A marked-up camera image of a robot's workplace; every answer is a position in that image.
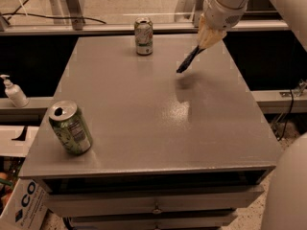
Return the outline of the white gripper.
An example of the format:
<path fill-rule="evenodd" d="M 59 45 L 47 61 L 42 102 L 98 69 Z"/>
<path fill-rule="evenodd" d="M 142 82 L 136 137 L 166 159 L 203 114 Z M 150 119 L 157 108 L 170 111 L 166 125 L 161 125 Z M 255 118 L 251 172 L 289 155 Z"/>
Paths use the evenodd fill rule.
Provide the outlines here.
<path fill-rule="evenodd" d="M 224 30 L 234 27 L 246 8 L 247 0 L 204 0 L 204 14 L 199 19 L 198 46 L 207 49 L 221 41 L 226 36 Z"/>

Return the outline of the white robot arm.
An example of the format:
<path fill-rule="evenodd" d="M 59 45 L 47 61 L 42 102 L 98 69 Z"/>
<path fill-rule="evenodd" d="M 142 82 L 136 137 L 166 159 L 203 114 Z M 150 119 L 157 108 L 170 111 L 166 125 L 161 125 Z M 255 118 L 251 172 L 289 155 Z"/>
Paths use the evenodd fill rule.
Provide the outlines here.
<path fill-rule="evenodd" d="M 270 0 L 307 50 L 307 0 Z M 238 24 L 248 0 L 204 0 L 198 44 L 209 48 Z M 307 230 L 307 133 L 283 151 L 273 171 L 261 230 Z"/>

